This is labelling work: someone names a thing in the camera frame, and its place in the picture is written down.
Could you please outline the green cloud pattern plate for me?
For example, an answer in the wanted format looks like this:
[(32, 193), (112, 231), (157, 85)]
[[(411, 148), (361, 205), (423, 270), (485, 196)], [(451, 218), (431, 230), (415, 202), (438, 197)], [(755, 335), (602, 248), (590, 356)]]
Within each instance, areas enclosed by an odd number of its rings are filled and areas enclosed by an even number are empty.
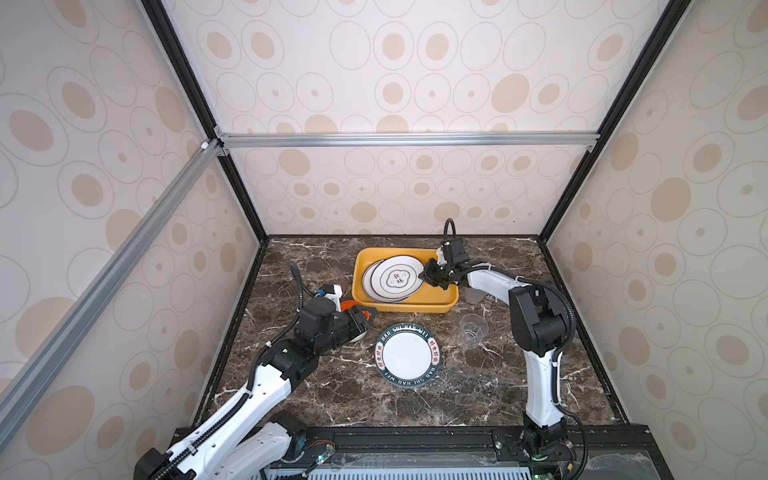
[(375, 292), (382, 303), (399, 303), (414, 295), (423, 281), (418, 275), (424, 263), (410, 255), (396, 255), (383, 260), (372, 275)]

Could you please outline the green rim lettered plate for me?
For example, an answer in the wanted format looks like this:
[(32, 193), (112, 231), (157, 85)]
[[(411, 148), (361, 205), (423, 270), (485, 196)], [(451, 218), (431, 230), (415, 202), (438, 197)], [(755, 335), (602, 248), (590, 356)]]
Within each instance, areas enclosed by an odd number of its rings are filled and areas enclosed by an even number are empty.
[(443, 364), (436, 336), (414, 323), (387, 328), (375, 344), (374, 361), (381, 377), (401, 389), (417, 389), (432, 383)]

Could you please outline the red character white plate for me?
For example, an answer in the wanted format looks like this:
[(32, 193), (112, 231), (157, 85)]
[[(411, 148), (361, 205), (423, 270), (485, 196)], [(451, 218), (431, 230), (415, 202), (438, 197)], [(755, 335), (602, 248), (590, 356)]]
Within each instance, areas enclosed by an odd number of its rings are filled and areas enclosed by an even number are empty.
[(372, 284), (373, 272), (380, 263), (381, 261), (376, 261), (368, 265), (363, 273), (361, 281), (363, 292), (373, 302), (380, 302), (380, 296), (375, 292)]

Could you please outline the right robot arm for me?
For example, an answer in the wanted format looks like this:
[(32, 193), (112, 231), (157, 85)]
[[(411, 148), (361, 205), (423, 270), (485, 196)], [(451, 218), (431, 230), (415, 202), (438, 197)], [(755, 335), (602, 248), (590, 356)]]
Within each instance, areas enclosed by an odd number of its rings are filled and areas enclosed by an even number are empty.
[(521, 442), (532, 459), (567, 439), (569, 413), (560, 396), (560, 364), (575, 335), (574, 311), (561, 291), (542, 281), (472, 260), (463, 239), (445, 235), (420, 278), (442, 289), (465, 285), (509, 307), (511, 331), (524, 351), (528, 393)]

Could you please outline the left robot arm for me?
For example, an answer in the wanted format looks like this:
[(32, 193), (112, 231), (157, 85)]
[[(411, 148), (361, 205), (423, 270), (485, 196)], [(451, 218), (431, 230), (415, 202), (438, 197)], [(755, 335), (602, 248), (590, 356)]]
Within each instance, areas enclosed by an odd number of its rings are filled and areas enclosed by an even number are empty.
[(363, 338), (378, 316), (374, 307), (344, 309), (338, 285), (325, 284), (309, 299), (306, 292), (298, 288), (292, 320), (257, 353), (237, 393), (166, 452), (146, 452), (135, 479), (245, 478), (299, 443), (299, 423), (270, 421), (256, 437), (246, 436), (317, 369), (321, 356)]

